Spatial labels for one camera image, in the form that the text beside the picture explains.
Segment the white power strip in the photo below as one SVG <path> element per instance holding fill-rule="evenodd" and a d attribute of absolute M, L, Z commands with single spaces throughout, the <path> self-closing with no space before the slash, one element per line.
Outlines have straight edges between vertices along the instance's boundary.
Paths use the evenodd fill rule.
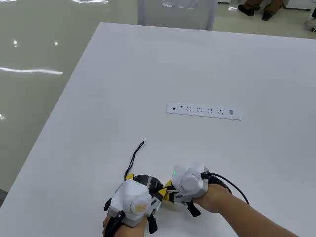
<path fill-rule="evenodd" d="M 235 109 L 220 106 L 168 103 L 166 111 L 168 114 L 241 120 L 240 113 L 238 113 Z"/>

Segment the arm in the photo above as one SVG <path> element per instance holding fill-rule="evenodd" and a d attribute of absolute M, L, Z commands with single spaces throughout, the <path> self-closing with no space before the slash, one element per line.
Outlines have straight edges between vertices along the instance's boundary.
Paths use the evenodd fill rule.
<path fill-rule="evenodd" d="M 239 237 L 297 237 L 219 185 L 209 185 L 207 193 L 194 202 L 205 210 L 220 213 Z"/>
<path fill-rule="evenodd" d="M 105 230 L 105 227 L 107 226 L 109 219 L 110 219 L 110 216 L 108 215 L 103 221 L 103 232 L 102 232 L 103 237 L 106 237 L 104 236 L 104 230 Z M 146 217 L 144 217 L 142 222 L 133 228 L 123 225 L 116 232 L 115 237 L 144 237 L 146 223 L 147 223 L 147 219 Z"/>

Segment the person's legs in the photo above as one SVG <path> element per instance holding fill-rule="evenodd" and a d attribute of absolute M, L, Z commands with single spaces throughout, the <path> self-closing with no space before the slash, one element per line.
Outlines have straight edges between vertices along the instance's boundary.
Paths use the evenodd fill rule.
<path fill-rule="evenodd" d="M 256 10 L 259 10 L 263 0 L 247 0 L 244 4 L 238 6 L 239 11 L 247 16 L 253 16 Z"/>
<path fill-rule="evenodd" d="M 259 8 L 262 1 L 263 0 L 247 0 L 243 6 L 245 9 Z"/>
<path fill-rule="evenodd" d="M 314 12 L 311 14 L 310 18 L 305 21 L 305 26 L 311 28 L 312 32 L 316 33 L 316 8 Z"/>
<path fill-rule="evenodd" d="M 283 0 L 272 0 L 269 5 L 267 5 L 264 11 L 268 11 L 271 15 L 275 15 L 277 11 L 282 7 Z"/>
<path fill-rule="evenodd" d="M 312 17 L 316 18 L 316 8 L 314 9 L 314 12 L 312 13 Z"/>
<path fill-rule="evenodd" d="M 271 3 L 263 9 L 264 13 L 262 20 L 268 21 L 282 7 L 282 3 L 283 0 L 272 0 Z"/>

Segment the black shoe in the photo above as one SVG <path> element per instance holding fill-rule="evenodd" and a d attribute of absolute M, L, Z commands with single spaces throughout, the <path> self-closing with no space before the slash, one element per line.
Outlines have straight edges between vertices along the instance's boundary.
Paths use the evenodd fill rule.
<path fill-rule="evenodd" d="M 272 17 L 272 14 L 271 14 L 270 12 L 268 12 L 268 11 L 265 11 L 265 12 L 263 13 L 262 20 L 268 21 L 271 17 Z"/>
<path fill-rule="evenodd" d="M 243 4 L 238 6 L 238 10 L 242 13 L 246 14 L 247 16 L 253 16 L 255 14 L 255 11 L 258 11 L 260 7 L 252 7 L 250 9 L 246 9 Z"/>

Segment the pants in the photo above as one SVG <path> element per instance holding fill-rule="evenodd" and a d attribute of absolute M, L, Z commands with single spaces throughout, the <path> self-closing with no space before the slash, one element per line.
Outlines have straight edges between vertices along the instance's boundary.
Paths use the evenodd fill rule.
<path fill-rule="evenodd" d="M 315 8 L 314 12 L 312 13 L 312 17 L 316 18 L 316 8 Z"/>
<path fill-rule="evenodd" d="M 245 9 L 257 8 L 260 6 L 263 0 L 247 0 L 243 5 Z M 270 12 L 272 15 L 275 15 L 277 11 L 282 6 L 283 0 L 271 0 L 271 3 L 267 5 L 264 11 Z"/>

